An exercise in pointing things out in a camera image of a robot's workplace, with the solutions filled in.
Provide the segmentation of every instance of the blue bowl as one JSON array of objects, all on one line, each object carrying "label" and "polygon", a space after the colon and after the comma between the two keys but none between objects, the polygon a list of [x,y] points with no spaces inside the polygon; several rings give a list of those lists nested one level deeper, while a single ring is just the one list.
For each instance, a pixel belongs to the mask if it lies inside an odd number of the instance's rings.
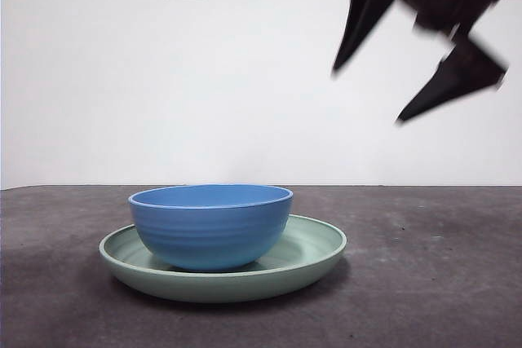
[{"label": "blue bowl", "polygon": [[265,254],[285,229],[293,193],[264,185],[163,187],[129,197],[139,238],[158,258],[219,271]]}]

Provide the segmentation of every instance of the table surface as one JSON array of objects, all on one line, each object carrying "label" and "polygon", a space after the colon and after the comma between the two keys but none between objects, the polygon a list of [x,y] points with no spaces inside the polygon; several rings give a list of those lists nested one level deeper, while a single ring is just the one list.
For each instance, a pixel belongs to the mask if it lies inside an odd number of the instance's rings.
[{"label": "table surface", "polygon": [[2,346],[521,347],[522,187],[289,187],[348,237],[317,283],[198,305],[136,292],[98,254],[145,186],[2,192]]}]

